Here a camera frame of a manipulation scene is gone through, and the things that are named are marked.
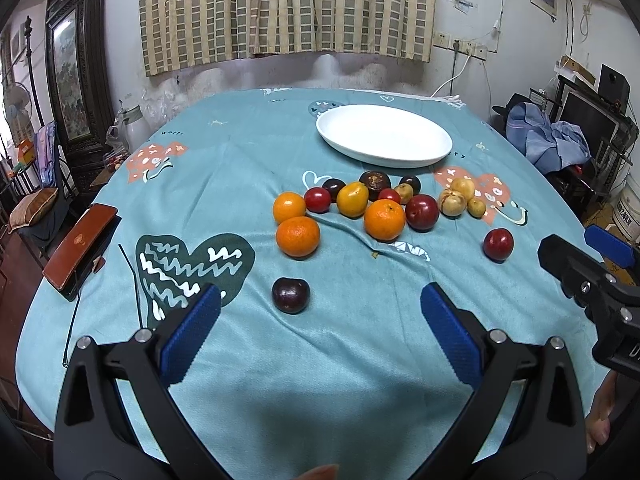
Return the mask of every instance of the brown leather case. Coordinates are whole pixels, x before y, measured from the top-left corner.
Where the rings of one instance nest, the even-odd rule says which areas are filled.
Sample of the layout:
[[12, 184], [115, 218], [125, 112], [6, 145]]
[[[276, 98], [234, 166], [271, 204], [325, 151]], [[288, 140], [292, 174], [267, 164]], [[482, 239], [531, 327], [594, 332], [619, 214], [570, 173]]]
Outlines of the brown leather case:
[[65, 298], [72, 300], [92, 269], [93, 261], [104, 252], [120, 222], [118, 210], [93, 204], [62, 240], [42, 271], [43, 276]]

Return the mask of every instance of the white bucket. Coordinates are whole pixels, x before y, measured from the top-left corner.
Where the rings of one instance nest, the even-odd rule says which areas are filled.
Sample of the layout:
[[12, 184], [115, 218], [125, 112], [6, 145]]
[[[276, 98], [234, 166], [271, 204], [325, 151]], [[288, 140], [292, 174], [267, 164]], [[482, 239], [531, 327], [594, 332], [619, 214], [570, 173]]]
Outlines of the white bucket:
[[625, 187], [620, 192], [613, 221], [628, 240], [640, 242], [640, 186], [631, 175], [627, 176]]

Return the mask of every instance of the yellow fruit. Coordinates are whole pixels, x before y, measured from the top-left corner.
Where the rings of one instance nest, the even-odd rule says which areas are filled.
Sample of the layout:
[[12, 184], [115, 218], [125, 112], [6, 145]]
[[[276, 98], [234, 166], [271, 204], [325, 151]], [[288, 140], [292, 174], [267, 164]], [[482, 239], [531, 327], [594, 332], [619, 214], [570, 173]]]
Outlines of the yellow fruit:
[[338, 211], [349, 218], [362, 216], [369, 201], [369, 190], [361, 182], [351, 182], [344, 186], [335, 200]]
[[475, 218], [482, 218], [486, 212], [486, 204], [479, 198], [472, 198], [466, 203], [466, 210]]
[[414, 188], [411, 184], [400, 184], [394, 188], [400, 195], [401, 204], [405, 205], [414, 197]]
[[454, 178], [451, 183], [451, 189], [462, 193], [466, 200], [471, 200], [476, 193], [476, 184], [470, 178], [458, 177]]
[[438, 197], [438, 206], [443, 215], [459, 216], [466, 208], [466, 198], [460, 192], [445, 189]]

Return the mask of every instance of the blue gripper pad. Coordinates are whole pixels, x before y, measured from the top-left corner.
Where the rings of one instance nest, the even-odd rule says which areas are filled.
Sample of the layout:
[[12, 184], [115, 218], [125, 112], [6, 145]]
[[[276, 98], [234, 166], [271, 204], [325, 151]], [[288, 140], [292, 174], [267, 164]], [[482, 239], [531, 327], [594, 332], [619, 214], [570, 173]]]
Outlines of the blue gripper pad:
[[160, 353], [158, 367], [160, 379], [166, 387], [184, 379], [204, 340], [218, 320], [221, 303], [220, 290], [216, 286], [210, 286], [200, 295], [191, 311], [167, 339]]
[[433, 283], [420, 295], [422, 315], [458, 379], [474, 390], [482, 381], [482, 356], [469, 332], [453, 313], [453, 304], [440, 295]]
[[584, 241], [623, 269], [633, 267], [636, 263], [634, 250], [629, 244], [595, 224], [584, 230]]

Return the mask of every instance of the blue cloth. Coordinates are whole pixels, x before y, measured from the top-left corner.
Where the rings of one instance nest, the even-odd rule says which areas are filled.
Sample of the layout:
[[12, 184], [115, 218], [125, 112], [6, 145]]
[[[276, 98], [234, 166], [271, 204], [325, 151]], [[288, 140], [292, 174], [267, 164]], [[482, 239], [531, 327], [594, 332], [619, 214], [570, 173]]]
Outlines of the blue cloth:
[[[279, 193], [303, 194], [329, 176], [352, 182], [376, 169], [336, 152], [316, 130], [319, 113], [349, 104], [402, 108], [442, 126], [453, 151], [439, 164], [385, 171], [394, 186], [416, 174], [422, 192], [435, 197], [449, 179], [468, 176], [490, 205], [484, 220], [467, 213], [440, 217], [431, 232], [406, 227], [398, 241], [385, 244], [364, 232], [362, 219], [348, 219], [332, 205], [323, 215], [310, 214], [321, 229], [312, 256], [299, 261], [280, 252], [271, 215]], [[195, 285], [217, 283], [226, 306], [170, 393], [204, 445], [243, 480], [289, 480], [333, 462], [349, 480], [411, 476], [472, 392], [421, 314], [420, 292], [432, 281], [513, 340], [543, 344], [562, 336], [587, 409], [606, 373], [591, 357], [595, 328], [539, 267], [536, 251], [555, 233], [597, 253], [560, 196], [523, 162], [462, 104], [337, 89], [213, 95], [156, 132], [98, 194], [96, 202], [116, 206], [122, 222], [105, 266], [82, 286], [71, 341], [84, 334], [98, 343], [123, 341], [138, 327], [134, 282], [118, 244], [136, 269], [150, 326]], [[489, 230], [499, 227], [515, 240], [503, 264], [481, 249]], [[310, 285], [310, 304], [297, 316], [271, 302], [271, 285], [281, 276]], [[43, 281], [18, 345], [20, 391], [49, 428], [73, 309]], [[120, 391], [143, 448], [161, 457], [129, 384]], [[482, 456], [506, 432], [515, 394]]]
[[558, 121], [531, 103], [514, 106], [507, 118], [507, 139], [542, 174], [559, 171], [591, 158], [580, 126]]

